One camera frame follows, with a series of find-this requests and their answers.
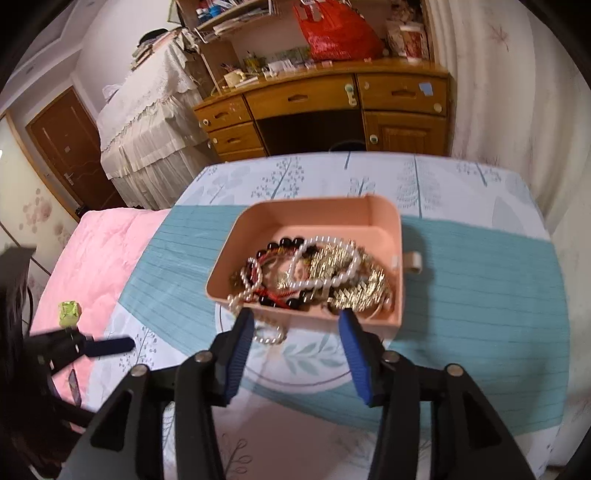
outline wooden desk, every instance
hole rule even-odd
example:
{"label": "wooden desk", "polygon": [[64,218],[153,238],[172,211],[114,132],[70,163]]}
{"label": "wooden desk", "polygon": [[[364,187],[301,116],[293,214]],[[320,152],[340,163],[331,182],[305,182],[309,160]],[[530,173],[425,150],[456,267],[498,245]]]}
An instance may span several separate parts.
{"label": "wooden desk", "polygon": [[326,151],[446,155],[450,81],[433,63],[335,62],[212,96],[194,108],[223,161]]}

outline blue rubber tip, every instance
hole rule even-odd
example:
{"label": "blue rubber tip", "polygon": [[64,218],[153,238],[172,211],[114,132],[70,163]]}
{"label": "blue rubber tip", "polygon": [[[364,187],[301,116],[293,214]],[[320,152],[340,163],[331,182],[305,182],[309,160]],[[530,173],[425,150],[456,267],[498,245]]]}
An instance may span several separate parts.
{"label": "blue rubber tip", "polygon": [[359,344],[358,330],[363,333],[353,311],[351,309],[341,311],[339,315],[339,334],[351,370],[353,384],[355,390],[357,390],[357,395],[366,405],[370,405],[373,399],[371,368]]}
{"label": "blue rubber tip", "polygon": [[252,335],[255,331],[255,319],[251,309],[242,309],[236,319],[236,322],[239,321],[243,323],[240,337],[232,353],[232,359],[226,367],[226,391],[224,397],[228,403],[238,393],[246,358],[251,349]]}

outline blue sticker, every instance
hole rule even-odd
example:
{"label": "blue sticker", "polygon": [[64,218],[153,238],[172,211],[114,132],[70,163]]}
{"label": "blue sticker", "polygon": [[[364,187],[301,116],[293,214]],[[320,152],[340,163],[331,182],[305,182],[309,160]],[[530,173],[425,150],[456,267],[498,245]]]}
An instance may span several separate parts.
{"label": "blue sticker", "polygon": [[431,85],[431,82],[419,83],[418,87],[425,94],[425,97],[433,96],[433,86]]}

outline green wrapped candy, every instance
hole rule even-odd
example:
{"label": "green wrapped candy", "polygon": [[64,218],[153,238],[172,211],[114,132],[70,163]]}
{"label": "green wrapped candy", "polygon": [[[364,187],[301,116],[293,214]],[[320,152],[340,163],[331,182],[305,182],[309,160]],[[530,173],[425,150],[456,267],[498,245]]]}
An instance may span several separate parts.
{"label": "green wrapped candy", "polygon": [[75,300],[63,301],[59,304],[60,327],[75,327],[80,318],[80,306]]}

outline red plastic bag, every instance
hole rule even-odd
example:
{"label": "red plastic bag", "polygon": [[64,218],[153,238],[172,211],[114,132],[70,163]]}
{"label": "red plastic bag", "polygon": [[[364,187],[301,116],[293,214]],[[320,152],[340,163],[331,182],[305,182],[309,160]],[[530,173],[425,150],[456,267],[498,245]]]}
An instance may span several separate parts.
{"label": "red plastic bag", "polygon": [[[320,11],[320,21],[314,21],[312,7]],[[301,9],[307,15],[304,19],[300,16]],[[363,60],[382,56],[382,41],[351,7],[336,0],[324,0],[313,5],[294,5],[294,12],[310,45],[312,59]]]}

